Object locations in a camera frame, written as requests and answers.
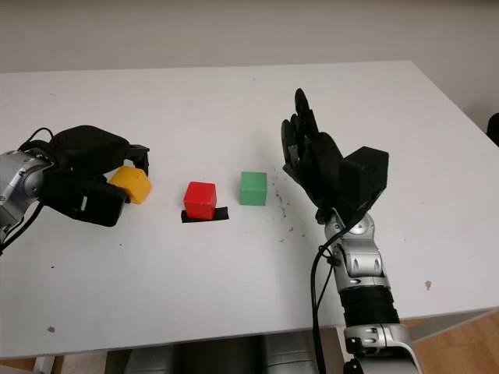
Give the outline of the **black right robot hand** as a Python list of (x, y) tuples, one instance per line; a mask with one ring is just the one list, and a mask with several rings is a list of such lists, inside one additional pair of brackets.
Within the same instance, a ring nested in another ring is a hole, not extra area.
[(336, 203), (336, 178), (342, 155), (332, 137), (318, 129), (313, 110), (301, 88), (295, 93), (295, 109), (291, 118), (281, 124), (283, 170), (317, 207), (317, 222), (326, 224)]

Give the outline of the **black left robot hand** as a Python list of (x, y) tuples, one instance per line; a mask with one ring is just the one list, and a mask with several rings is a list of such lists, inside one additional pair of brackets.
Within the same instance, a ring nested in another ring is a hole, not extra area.
[(49, 142), (55, 155), (54, 165), (44, 177), (72, 181), (106, 183), (105, 175), (131, 161), (135, 168), (148, 172), (149, 148), (131, 144), (127, 139), (91, 125), (57, 133)]

